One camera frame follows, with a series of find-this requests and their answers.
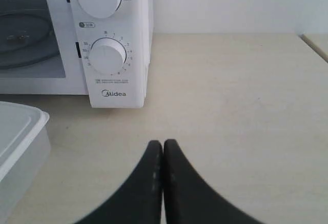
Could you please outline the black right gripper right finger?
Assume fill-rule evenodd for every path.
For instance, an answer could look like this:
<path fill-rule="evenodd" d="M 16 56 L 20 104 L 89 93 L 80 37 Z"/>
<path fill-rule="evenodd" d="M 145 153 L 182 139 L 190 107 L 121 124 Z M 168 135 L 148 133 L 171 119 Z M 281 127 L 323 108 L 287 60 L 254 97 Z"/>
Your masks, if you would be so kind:
<path fill-rule="evenodd" d="M 163 194 L 167 223 L 260 223 L 213 190 L 174 139 L 164 143 Z"/>

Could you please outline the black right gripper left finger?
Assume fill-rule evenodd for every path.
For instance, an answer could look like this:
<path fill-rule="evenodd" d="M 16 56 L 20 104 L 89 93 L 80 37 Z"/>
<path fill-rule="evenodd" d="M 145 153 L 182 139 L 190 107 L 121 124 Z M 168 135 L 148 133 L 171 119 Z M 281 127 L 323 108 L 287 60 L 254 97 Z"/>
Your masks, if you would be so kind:
<path fill-rule="evenodd" d="M 152 140 L 126 181 L 78 223 L 160 223 L 163 148 Z"/>

